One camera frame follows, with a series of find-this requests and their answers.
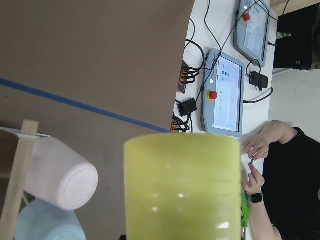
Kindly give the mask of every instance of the blue line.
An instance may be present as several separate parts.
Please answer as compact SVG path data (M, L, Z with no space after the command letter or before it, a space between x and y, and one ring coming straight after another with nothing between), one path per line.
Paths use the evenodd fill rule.
M104 116L107 116L110 118L118 119L118 120L130 123L130 124L138 125L138 126L141 126L141 127L147 128L147 129L155 130L157 132L161 132L161 133L169 133L170 132L169 130L164 129L162 127L158 127L158 126L155 126L155 125L143 122L143 121L135 120L130 117L122 116L122 115L116 114L114 112L106 111L106 110L103 110L103 109L100 109L100 108L97 108L94 106L90 106L90 105L87 105L87 104L84 104L84 103L81 103L78 101L74 101L74 100L62 97L62 96L58 96L58 95L51 94L51 93L48 93L45 91L41 91L41 90L26 86L26 85L22 85L22 84L13 82L13 81L5 80L3 78L0 78L0 85L6 86L6 87L9 87L12 89L20 90L20 91L23 91L23 92L26 92L29 94L39 96L39 97L43 97L46 99L50 99L50 100L53 100L53 101L56 101L59 103L67 104L67 105L70 105L70 106L73 106L73 107L76 107L79 109L87 110L87 111L90 111L90 112L93 112L96 114L100 114L100 115L104 115Z

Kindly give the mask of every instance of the smartwatch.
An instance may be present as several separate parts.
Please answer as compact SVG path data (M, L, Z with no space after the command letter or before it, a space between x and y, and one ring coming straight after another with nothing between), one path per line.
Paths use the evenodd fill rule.
M248 196L247 192L245 192L245 199L253 204L261 203L262 200L264 199L264 194L261 193L255 193L252 194L252 196Z

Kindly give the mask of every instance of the tablet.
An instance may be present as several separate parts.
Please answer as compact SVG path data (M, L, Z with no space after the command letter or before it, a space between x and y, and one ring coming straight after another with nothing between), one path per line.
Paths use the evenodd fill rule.
M266 64L271 9L263 0L241 0L237 19L242 16L233 32L234 48L249 61Z
M203 79L201 127L207 133L240 137L245 65L223 52L219 57L219 53L213 48L207 55L205 67L209 70L205 70Z

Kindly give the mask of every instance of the person's hand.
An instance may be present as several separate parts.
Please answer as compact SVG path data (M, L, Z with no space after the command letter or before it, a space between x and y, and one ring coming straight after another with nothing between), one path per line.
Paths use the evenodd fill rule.
M269 144L270 142L268 142L265 137L257 135L251 137L243 144L243 150L246 154L249 154L249 159L253 158L253 160L256 161L268 156Z
M249 163L249 168L251 170L251 173L248 174L249 182L243 182L244 190L248 196L260 194L261 188L265 184L265 179L253 164Z

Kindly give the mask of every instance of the watch face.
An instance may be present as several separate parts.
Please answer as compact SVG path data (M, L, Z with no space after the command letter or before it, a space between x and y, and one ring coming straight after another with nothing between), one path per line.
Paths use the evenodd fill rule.
M251 196L251 201L252 201L253 204L257 204L257 203L262 202L262 195L261 195L261 193L253 194L253 195Z

